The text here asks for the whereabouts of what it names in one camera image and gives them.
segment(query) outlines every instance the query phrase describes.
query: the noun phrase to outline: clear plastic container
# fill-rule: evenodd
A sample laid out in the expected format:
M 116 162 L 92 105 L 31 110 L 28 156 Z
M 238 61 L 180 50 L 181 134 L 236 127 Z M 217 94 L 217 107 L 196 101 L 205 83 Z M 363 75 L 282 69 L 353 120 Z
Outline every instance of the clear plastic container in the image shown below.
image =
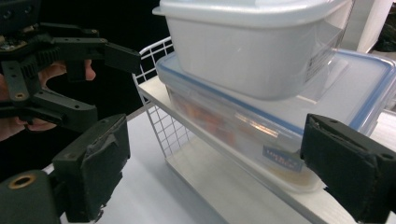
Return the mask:
M 180 113 L 258 164 L 281 188 L 298 192 L 320 186 L 299 158 L 307 113 L 340 120 L 369 135 L 396 85 L 394 61 L 344 50 L 301 94 L 277 102 L 185 76 L 174 53 L 160 59 L 156 68 Z
M 301 92 L 336 52 L 353 0 L 161 0 L 186 76 L 261 100 Z

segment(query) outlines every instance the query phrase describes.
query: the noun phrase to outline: white plastic container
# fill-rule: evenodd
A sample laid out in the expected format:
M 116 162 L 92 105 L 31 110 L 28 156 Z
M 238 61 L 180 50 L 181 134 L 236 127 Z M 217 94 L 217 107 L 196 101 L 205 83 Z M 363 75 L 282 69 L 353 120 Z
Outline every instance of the white plastic container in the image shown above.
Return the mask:
M 160 59 L 156 68 L 179 113 L 266 178 L 297 192 L 320 186 L 299 157 L 306 115 L 337 119 L 369 135 L 396 91 L 394 61 L 345 50 L 335 54 L 328 76 L 282 101 L 260 101 L 185 76 L 176 54 Z
M 295 96 L 339 46 L 353 0 L 161 0 L 186 75 L 264 100 Z

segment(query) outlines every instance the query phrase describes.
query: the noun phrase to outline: wire rack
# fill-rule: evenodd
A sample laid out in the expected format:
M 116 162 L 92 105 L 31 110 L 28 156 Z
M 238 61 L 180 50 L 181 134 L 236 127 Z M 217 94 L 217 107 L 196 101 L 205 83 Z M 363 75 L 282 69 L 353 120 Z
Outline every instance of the wire rack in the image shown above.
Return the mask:
M 136 87 L 156 77 L 158 74 L 155 69 L 155 63 L 173 51 L 174 48 L 170 36 L 140 50 L 141 74 L 133 74 Z M 178 151 L 184 143 L 194 136 L 194 134 L 172 116 L 155 104 L 152 104 L 141 92 L 139 92 L 139 95 L 157 140 L 160 143 L 163 155 L 165 158 L 173 155 L 173 153 Z

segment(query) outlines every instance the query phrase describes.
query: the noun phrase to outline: white shelf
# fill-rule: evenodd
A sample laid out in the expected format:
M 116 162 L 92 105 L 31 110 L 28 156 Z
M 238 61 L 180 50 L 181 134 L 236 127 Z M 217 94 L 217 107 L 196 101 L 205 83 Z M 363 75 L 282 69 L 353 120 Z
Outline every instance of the white shelf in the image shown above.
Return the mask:
M 356 223 L 323 189 L 298 194 L 267 181 L 254 164 L 178 114 L 158 77 L 138 89 L 199 136 L 166 160 L 229 223 Z

